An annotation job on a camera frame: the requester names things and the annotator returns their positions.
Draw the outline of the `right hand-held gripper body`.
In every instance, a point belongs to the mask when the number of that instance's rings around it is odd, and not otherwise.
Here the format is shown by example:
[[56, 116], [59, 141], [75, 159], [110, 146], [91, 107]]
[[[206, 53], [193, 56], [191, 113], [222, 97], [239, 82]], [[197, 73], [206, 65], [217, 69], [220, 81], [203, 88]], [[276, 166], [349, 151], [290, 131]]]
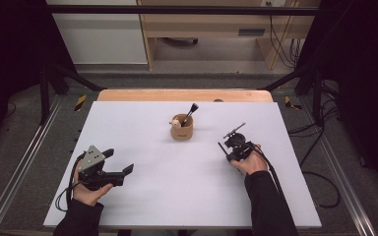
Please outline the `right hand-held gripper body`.
[[238, 133], [238, 130], [243, 126], [244, 123], [234, 128], [223, 137], [224, 145], [230, 149], [230, 152], [227, 152], [225, 149], [223, 150], [227, 157], [248, 157], [255, 149], [253, 143], [247, 142], [245, 137]]

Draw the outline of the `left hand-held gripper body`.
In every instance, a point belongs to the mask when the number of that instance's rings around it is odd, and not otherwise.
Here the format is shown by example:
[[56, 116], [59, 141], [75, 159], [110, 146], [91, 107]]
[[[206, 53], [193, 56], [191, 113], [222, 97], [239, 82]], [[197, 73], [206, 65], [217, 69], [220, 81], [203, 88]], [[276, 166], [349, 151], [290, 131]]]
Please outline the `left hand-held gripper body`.
[[122, 172], [105, 172], [103, 170], [107, 158], [95, 146], [90, 146], [84, 153], [78, 167], [79, 181], [89, 190], [96, 191], [106, 184], [112, 184], [114, 187], [123, 185]]

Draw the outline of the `thin black brush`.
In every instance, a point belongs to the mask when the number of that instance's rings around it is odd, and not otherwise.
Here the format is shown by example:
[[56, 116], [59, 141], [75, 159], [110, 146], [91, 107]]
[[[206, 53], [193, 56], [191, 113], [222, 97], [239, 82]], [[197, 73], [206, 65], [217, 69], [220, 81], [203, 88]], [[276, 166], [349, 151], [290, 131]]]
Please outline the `thin black brush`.
[[[229, 153], [225, 150], [225, 148], [223, 147], [223, 145], [222, 145], [220, 142], [218, 142], [218, 145], [219, 145], [220, 149], [222, 150], [222, 152], [223, 152], [223, 154], [224, 154], [224, 157], [225, 157], [226, 161], [227, 161], [228, 163], [230, 163], [230, 162], [231, 162], [231, 159], [229, 158]], [[243, 173], [241, 172], [241, 170], [240, 170], [238, 167], [234, 167], [234, 168], [237, 170], [237, 172], [238, 172], [241, 176], [243, 176]]]

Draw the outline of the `thick black makeup brush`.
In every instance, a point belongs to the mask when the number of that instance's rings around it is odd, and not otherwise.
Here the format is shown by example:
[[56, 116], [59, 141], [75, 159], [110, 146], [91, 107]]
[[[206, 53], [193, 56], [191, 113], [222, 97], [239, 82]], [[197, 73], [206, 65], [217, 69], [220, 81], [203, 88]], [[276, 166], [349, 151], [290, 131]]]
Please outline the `thick black makeup brush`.
[[187, 123], [189, 117], [199, 108], [198, 104], [192, 103], [191, 108], [187, 115], [185, 116], [184, 120], [181, 122], [181, 127], [184, 127], [185, 124]]

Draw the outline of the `wooden brush holder cup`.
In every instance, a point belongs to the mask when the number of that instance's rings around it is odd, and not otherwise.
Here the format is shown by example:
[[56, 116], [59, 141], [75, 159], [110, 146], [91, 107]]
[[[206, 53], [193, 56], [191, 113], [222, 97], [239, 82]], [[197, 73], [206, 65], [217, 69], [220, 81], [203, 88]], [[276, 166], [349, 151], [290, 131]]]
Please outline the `wooden brush holder cup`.
[[176, 114], [172, 117], [170, 135], [176, 141], [188, 141], [193, 136], [193, 118], [186, 118], [185, 114]]

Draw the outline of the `person's left hand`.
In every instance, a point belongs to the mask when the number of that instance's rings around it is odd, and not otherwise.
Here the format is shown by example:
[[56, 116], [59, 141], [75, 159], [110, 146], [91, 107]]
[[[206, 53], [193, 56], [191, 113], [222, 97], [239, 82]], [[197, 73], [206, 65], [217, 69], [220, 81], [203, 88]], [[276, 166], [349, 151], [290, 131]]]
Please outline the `person's left hand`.
[[113, 188], [112, 184], [106, 184], [96, 191], [91, 191], [79, 182], [79, 172], [74, 172], [73, 199], [82, 204], [94, 207], [98, 200], [105, 196]]

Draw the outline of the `person's right hand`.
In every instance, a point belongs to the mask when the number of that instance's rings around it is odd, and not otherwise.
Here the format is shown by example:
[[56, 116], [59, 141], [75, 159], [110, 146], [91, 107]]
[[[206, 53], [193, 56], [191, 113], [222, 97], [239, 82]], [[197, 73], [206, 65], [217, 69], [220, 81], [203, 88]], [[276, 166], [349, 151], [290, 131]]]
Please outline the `person's right hand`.
[[252, 175], [258, 171], [268, 171], [268, 164], [260, 153], [252, 151], [246, 159], [242, 161], [232, 160], [232, 166], [237, 168], [244, 175]]

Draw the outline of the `white table board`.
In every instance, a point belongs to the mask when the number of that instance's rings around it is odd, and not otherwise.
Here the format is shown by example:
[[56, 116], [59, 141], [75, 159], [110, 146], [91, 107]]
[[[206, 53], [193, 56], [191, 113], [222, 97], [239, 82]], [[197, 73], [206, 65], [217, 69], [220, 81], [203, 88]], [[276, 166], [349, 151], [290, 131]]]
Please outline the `white table board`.
[[297, 227], [318, 228], [313, 204], [274, 102], [202, 102], [190, 140], [170, 135], [170, 121], [187, 102], [93, 103], [74, 150], [113, 149], [106, 171], [134, 167], [101, 200], [101, 225], [113, 228], [245, 228], [251, 225], [243, 176], [219, 144], [231, 130], [261, 146], [274, 166]]

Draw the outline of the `yellow black tape piece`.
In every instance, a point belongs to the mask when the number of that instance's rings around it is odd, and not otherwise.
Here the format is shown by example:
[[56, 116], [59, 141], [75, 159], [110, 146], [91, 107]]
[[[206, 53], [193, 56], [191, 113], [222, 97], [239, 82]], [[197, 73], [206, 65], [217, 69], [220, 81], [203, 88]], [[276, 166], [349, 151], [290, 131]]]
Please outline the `yellow black tape piece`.
[[81, 95], [79, 98], [78, 98], [78, 101], [75, 105], [75, 108], [74, 108], [74, 111], [80, 111], [85, 100], [86, 100], [87, 96], [85, 94]]
[[295, 110], [302, 110], [302, 106], [292, 104], [291, 101], [290, 101], [290, 98], [288, 96], [284, 97], [284, 105], [285, 105], [285, 107], [292, 108], [292, 109], [295, 109]]

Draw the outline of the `wooden table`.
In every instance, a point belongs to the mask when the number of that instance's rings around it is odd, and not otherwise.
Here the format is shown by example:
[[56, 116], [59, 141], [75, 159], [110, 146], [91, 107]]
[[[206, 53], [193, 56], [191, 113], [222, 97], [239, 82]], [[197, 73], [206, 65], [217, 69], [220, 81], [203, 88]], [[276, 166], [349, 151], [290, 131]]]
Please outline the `wooden table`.
[[256, 89], [104, 89], [97, 101], [223, 101], [273, 102], [266, 90]]

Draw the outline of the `black metal stand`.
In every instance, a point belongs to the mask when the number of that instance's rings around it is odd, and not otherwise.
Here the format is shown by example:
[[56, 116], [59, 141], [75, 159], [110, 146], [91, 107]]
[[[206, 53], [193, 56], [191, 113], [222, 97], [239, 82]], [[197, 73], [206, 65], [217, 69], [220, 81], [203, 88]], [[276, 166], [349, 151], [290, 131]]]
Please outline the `black metal stand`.
[[324, 125], [321, 105], [323, 80], [316, 62], [305, 63], [281, 79], [260, 88], [260, 90], [273, 91], [295, 78], [299, 78], [299, 82], [294, 89], [297, 95], [304, 95], [309, 92], [310, 88], [313, 88], [312, 118], [318, 126], [322, 127]]
[[103, 90], [103, 87], [100, 87], [88, 81], [87, 79], [79, 76], [77, 72], [69, 70], [59, 64], [44, 66], [39, 74], [41, 125], [43, 125], [50, 116], [48, 86], [51, 86], [57, 94], [66, 94], [69, 91], [69, 86], [65, 82], [65, 78], [70, 78], [75, 82], [83, 85], [85, 88], [91, 89], [93, 91]]

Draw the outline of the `white cabinet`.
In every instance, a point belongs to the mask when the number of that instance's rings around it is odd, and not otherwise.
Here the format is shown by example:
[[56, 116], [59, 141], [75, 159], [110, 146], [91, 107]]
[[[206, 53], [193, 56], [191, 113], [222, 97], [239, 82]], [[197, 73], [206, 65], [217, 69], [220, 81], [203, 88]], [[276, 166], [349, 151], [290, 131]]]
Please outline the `white cabinet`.
[[146, 64], [138, 14], [53, 14], [76, 65]]

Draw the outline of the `light wooden desk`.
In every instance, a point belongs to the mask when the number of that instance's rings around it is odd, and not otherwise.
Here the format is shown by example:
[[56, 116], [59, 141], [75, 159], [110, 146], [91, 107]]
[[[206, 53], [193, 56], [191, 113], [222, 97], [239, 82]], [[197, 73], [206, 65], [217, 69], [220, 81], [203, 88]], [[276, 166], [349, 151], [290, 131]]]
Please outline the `light wooden desk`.
[[[317, 8], [321, 0], [137, 0], [140, 6], [226, 6]], [[153, 38], [253, 38], [268, 69], [283, 55], [288, 38], [305, 39], [312, 16], [166, 15], [141, 16], [145, 36]]]

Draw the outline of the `black curtain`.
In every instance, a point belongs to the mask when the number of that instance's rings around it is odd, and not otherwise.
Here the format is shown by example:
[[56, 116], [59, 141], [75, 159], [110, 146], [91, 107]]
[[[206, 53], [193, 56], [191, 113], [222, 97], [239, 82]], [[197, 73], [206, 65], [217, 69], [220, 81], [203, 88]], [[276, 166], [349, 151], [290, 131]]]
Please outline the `black curtain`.
[[300, 53], [340, 87], [340, 108], [378, 171], [378, 0], [321, 0]]
[[0, 0], [0, 125], [9, 98], [39, 83], [50, 64], [74, 63], [46, 0]]

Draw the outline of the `aluminium floor rail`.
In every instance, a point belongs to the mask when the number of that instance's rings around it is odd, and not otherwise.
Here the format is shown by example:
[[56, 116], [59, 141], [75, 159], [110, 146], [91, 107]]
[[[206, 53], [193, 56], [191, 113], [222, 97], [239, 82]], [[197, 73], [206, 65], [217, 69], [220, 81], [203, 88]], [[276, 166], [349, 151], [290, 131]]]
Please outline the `aluminium floor rail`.
[[[310, 101], [310, 98], [300, 97], [299, 100], [302, 102], [308, 118], [311, 119], [311, 121], [316, 121], [317, 118], [314, 118], [313, 111], [311, 111], [313, 105], [311, 104], [312, 102]], [[333, 117], [336, 110], [338, 110], [334, 105], [334, 101], [329, 100], [323, 101], [322, 104], [317, 105], [317, 108], [316, 114], [321, 115], [322, 118], [320, 119], [322, 119], [322, 122], [329, 121], [329, 118], [326, 117]], [[319, 133], [320, 138], [317, 143], [320, 144], [320, 150], [323, 153], [333, 179], [339, 189], [342, 202], [346, 205], [350, 218], [360, 236], [377, 236], [372, 222], [358, 198], [356, 191], [349, 181], [346, 172], [341, 167], [338, 157], [333, 150], [333, 146], [330, 144], [326, 136], [326, 131], [327, 128], [324, 128], [324, 132], [321, 131]]]
[[32, 162], [34, 161], [39, 148], [45, 139], [48, 130], [50, 129], [55, 116], [60, 108], [60, 104], [63, 101], [63, 96], [56, 95], [50, 106], [50, 111], [48, 117], [40, 124], [31, 141], [29, 142], [26, 151], [24, 152], [22, 158], [20, 159], [17, 167], [11, 175], [10, 180], [7, 182], [5, 189], [0, 195], [0, 224], [7, 213], [14, 197], [19, 191], [22, 182], [24, 181]]

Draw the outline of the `black horizontal frame bar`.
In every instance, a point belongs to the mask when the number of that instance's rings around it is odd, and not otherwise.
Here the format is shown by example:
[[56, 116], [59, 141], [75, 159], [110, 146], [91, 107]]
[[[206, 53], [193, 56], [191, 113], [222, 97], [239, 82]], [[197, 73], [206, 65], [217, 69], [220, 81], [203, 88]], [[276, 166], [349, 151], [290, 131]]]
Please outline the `black horizontal frame bar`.
[[316, 16], [321, 13], [319, 8], [226, 6], [48, 5], [46, 9], [54, 14]]

